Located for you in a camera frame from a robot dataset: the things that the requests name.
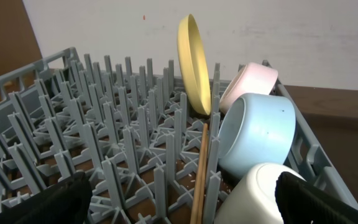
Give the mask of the white cup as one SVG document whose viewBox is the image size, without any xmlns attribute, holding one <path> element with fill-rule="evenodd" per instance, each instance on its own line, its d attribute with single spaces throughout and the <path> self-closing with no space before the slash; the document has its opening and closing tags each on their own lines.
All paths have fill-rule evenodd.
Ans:
<svg viewBox="0 0 358 224">
<path fill-rule="evenodd" d="M 274 163 L 253 166 L 220 206 L 215 223 L 283 223 L 275 201 L 276 181 L 282 172 L 297 177 L 293 169 Z"/>
</svg>

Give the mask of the wooden chopstick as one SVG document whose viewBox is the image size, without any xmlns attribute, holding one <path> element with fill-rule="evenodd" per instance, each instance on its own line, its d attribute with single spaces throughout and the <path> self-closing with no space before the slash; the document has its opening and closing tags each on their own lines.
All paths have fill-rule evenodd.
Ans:
<svg viewBox="0 0 358 224">
<path fill-rule="evenodd" d="M 195 182 L 195 189 L 193 194 L 193 204 L 191 209 L 191 224 L 196 224 L 197 221 L 197 214 L 198 214 L 198 206 L 200 200 L 200 191 L 201 191 L 201 179 L 204 171 L 204 156 L 206 154 L 206 145 L 207 145 L 207 133 L 208 133 L 208 124 L 205 123 L 203 125 L 203 134 L 201 138 L 201 147 L 200 147 L 200 154 L 198 160 L 198 170 L 196 173 L 196 182 Z"/>
</svg>

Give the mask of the yellow plate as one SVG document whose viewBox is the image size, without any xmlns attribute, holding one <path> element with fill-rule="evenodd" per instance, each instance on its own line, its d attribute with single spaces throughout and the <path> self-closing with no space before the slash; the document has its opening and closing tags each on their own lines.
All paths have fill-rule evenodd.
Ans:
<svg viewBox="0 0 358 224">
<path fill-rule="evenodd" d="M 181 77 L 193 109 L 203 115 L 211 113 L 208 66 L 197 23 L 192 14 L 178 25 L 177 50 Z"/>
</svg>

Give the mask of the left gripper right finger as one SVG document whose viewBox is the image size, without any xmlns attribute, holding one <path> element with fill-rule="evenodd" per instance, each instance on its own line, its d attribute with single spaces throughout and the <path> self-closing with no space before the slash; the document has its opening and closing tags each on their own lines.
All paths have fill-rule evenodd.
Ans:
<svg viewBox="0 0 358 224">
<path fill-rule="evenodd" d="M 358 224 L 358 210 L 289 172 L 276 181 L 275 201 L 285 224 Z"/>
</svg>

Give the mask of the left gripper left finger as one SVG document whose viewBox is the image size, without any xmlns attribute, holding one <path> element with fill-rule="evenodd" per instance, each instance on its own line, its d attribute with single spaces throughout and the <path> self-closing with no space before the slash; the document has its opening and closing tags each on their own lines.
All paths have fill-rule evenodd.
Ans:
<svg viewBox="0 0 358 224">
<path fill-rule="evenodd" d="M 86 174 L 77 172 L 0 213 L 0 224 L 83 223 L 91 197 Z"/>
</svg>

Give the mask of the pink white bowl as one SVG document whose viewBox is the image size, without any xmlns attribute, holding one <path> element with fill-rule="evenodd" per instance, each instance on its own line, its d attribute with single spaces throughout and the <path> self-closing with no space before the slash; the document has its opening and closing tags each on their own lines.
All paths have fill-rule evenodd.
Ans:
<svg viewBox="0 0 358 224">
<path fill-rule="evenodd" d="M 227 86 L 220 102 L 220 112 L 226 114 L 231 105 L 244 93 L 269 95 L 278 79 L 274 68 L 250 62 L 238 71 Z"/>
</svg>

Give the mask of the light blue bowl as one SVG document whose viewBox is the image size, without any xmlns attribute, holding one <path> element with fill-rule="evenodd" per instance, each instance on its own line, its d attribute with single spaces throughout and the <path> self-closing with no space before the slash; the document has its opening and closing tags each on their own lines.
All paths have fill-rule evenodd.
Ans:
<svg viewBox="0 0 358 224">
<path fill-rule="evenodd" d="M 235 100 L 221 124 L 218 164 L 237 179 L 260 163 L 283 164 L 295 128 L 295 109 L 288 98 L 245 93 Z"/>
</svg>

